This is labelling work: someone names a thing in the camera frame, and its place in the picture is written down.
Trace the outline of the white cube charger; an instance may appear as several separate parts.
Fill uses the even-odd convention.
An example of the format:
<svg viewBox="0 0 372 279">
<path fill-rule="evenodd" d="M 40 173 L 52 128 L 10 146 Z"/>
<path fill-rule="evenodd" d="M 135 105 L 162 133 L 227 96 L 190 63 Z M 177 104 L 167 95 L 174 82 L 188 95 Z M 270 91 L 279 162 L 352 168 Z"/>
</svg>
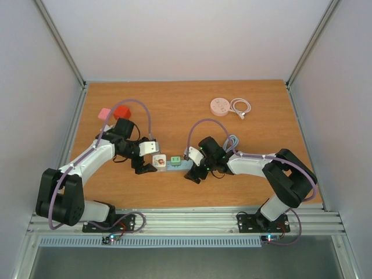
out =
<svg viewBox="0 0 372 279">
<path fill-rule="evenodd" d="M 152 165 L 157 171 L 167 170 L 167 158 L 165 154 L 157 154 L 152 156 Z"/>
</svg>

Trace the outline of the grey power strip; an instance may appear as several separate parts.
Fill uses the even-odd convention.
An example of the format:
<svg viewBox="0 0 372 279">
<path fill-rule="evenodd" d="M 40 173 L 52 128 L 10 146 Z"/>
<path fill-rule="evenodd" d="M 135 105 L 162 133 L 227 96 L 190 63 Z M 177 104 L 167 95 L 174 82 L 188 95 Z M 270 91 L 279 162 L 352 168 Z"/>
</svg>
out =
<svg viewBox="0 0 372 279">
<path fill-rule="evenodd" d="M 191 169 L 193 162 L 191 160 L 181 160 L 179 166 L 173 166 L 170 160 L 166 161 L 166 165 L 158 168 L 158 171 L 183 171 L 187 172 Z"/>
</svg>

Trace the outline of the green plug adapter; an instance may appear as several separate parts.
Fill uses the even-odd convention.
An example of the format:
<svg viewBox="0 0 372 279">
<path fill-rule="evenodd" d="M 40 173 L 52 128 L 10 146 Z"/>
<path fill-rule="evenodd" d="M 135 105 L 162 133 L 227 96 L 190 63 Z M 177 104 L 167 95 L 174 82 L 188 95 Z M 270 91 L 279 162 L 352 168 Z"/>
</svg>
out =
<svg viewBox="0 0 372 279">
<path fill-rule="evenodd" d="M 180 167 L 182 164 L 181 157 L 180 156 L 172 156 L 170 158 L 170 164 L 171 167 Z"/>
</svg>

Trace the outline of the orange cube socket adapter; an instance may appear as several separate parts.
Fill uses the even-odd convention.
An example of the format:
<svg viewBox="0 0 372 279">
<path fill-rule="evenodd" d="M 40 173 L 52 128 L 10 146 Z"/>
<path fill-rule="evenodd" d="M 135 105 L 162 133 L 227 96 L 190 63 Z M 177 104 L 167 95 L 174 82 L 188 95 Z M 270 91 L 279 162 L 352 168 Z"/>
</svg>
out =
<svg viewBox="0 0 372 279">
<path fill-rule="evenodd" d="M 115 120 L 118 120 L 119 118 L 129 119 L 131 117 L 131 110 L 127 106 L 119 105 L 113 112 L 113 116 Z"/>
</svg>

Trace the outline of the pink square plug adapter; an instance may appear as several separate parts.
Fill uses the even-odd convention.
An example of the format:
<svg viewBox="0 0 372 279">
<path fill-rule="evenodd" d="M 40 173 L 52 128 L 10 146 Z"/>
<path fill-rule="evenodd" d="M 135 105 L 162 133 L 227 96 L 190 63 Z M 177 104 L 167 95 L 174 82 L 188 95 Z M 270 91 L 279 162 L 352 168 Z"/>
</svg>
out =
<svg viewBox="0 0 372 279">
<path fill-rule="evenodd" d="M 111 110 L 109 108 L 102 108 L 100 112 L 98 113 L 98 119 L 99 120 L 106 120 L 110 119 Z"/>
</svg>

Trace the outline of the round pink power socket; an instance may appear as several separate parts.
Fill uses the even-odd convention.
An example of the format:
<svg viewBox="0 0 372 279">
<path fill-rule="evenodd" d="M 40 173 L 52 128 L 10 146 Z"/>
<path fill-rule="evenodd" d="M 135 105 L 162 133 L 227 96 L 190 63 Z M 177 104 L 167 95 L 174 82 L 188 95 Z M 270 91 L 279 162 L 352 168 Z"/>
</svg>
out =
<svg viewBox="0 0 372 279">
<path fill-rule="evenodd" d="M 225 116 L 230 112 L 230 103 L 225 98 L 215 98 L 210 102 L 210 111 L 215 116 Z"/>
</svg>

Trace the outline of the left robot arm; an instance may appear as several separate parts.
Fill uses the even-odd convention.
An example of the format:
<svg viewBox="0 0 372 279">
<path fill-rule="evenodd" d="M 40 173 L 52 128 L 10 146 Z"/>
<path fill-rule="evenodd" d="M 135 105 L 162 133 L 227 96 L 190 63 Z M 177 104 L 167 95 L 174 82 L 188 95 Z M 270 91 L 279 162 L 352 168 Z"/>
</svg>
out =
<svg viewBox="0 0 372 279">
<path fill-rule="evenodd" d="M 58 169 L 46 169 L 38 191 L 35 213 L 48 219 L 52 230 L 62 225 L 74 226 L 87 221 L 103 231 L 112 231 L 120 221 L 115 207 L 109 203 L 87 201 L 84 186 L 106 162 L 121 156 L 131 161 L 136 174 L 156 172 L 144 157 L 159 151 L 153 138 L 131 140 L 136 125 L 128 119 L 118 119 L 107 126 L 81 155 Z"/>
</svg>

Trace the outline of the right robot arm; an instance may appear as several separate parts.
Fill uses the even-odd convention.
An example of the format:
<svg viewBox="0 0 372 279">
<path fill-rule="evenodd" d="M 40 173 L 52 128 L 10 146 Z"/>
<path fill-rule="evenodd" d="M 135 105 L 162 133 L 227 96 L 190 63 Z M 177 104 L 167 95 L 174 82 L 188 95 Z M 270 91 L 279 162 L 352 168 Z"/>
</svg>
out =
<svg viewBox="0 0 372 279">
<path fill-rule="evenodd" d="M 254 214 L 253 225 L 260 232 L 268 232 L 283 213 L 298 208 L 316 190 L 316 176 L 288 149 L 269 155 L 249 155 L 227 151 L 212 137 L 206 137 L 198 149 L 187 147 L 184 155 L 193 162 L 184 177 L 197 184 L 214 171 L 266 178 L 274 194 Z"/>
</svg>

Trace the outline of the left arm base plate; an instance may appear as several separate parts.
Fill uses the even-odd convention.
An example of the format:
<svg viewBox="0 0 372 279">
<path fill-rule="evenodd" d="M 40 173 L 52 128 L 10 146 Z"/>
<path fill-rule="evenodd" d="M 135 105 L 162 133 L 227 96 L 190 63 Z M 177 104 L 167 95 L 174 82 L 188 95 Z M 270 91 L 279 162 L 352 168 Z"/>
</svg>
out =
<svg viewBox="0 0 372 279">
<path fill-rule="evenodd" d="M 109 216 L 103 222 L 89 221 L 83 225 L 83 233 L 120 233 L 125 229 L 125 232 L 133 232 L 136 225 L 135 214 L 116 214 Z"/>
</svg>

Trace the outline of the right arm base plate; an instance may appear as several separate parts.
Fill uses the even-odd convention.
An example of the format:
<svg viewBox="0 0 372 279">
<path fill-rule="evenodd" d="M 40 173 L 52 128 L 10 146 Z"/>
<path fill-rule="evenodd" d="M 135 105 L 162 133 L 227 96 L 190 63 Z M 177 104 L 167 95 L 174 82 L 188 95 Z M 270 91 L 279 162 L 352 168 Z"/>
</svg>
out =
<svg viewBox="0 0 372 279">
<path fill-rule="evenodd" d="M 237 226 L 240 233 L 289 233 L 291 231 L 288 216 L 283 213 L 275 221 L 268 221 L 258 214 L 238 212 Z"/>
</svg>

